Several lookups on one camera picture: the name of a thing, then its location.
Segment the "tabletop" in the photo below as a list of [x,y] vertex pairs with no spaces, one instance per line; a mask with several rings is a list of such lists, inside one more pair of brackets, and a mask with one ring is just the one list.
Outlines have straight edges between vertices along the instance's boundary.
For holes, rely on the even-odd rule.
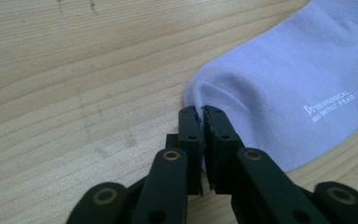
[[[64,223],[92,186],[147,175],[205,63],[306,0],[0,0],[0,223]],[[358,189],[358,131],[289,177]],[[229,196],[187,223],[236,223]]]

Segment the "light purple sock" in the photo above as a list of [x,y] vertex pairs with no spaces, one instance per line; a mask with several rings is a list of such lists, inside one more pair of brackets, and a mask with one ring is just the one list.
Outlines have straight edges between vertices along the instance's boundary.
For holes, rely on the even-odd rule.
[[284,171],[321,156],[358,129],[358,1],[311,1],[205,64],[185,105],[223,109]]

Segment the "sock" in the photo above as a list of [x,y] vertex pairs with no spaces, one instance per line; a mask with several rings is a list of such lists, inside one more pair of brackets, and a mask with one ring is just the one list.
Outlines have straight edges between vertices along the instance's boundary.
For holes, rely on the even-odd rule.
[[284,171],[314,160],[358,129],[358,1],[310,1],[202,66],[184,98],[223,109]]

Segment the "sock label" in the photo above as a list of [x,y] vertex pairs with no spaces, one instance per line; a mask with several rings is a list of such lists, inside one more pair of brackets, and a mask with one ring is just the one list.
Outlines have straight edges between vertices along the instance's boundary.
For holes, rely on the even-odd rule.
[[347,91],[342,91],[332,97],[329,97],[321,101],[317,105],[306,106],[304,109],[308,112],[310,117],[312,117],[313,122],[317,122],[324,116],[327,116],[333,110],[337,109],[339,106],[346,105],[347,103],[353,101],[355,98],[352,94]]

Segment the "wood grain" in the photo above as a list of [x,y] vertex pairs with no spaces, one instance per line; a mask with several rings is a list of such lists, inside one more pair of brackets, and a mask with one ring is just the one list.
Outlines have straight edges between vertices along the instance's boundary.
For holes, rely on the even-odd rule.
[[[146,175],[197,69],[306,3],[0,0],[0,223],[64,223],[90,187]],[[358,132],[289,175],[358,189]],[[188,223],[236,223],[207,192]]]

